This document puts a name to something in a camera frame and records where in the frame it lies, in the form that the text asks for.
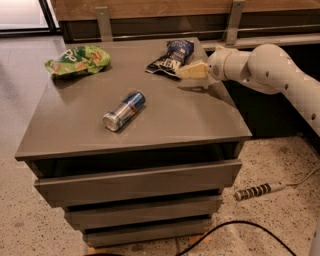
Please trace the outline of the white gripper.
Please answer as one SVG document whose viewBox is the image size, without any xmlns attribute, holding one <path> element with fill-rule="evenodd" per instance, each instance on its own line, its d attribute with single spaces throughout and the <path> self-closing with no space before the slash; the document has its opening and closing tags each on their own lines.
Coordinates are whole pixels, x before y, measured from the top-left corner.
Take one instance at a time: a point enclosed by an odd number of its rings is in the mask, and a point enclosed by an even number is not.
<svg viewBox="0 0 320 256">
<path fill-rule="evenodd" d="M 185 65 L 179 68 L 176 74 L 182 79 L 202 79 L 206 78 L 209 72 L 216 80 L 236 80 L 239 78 L 239 72 L 232 67 L 233 62 L 227 63 L 236 53 L 236 49 L 218 46 L 208 57 L 207 64 L 195 62 Z"/>
</svg>

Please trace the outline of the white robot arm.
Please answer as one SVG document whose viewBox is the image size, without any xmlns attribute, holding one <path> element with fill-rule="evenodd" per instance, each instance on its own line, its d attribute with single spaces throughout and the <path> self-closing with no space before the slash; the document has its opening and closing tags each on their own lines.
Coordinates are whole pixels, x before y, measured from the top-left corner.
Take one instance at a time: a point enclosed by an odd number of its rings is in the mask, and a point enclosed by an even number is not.
<svg viewBox="0 0 320 256">
<path fill-rule="evenodd" d="M 320 136 L 320 82 L 304 73 L 279 46 L 262 44 L 251 51 L 219 46 L 208 60 L 176 71 L 180 78 L 232 80 L 264 94 L 283 94 Z"/>
</svg>

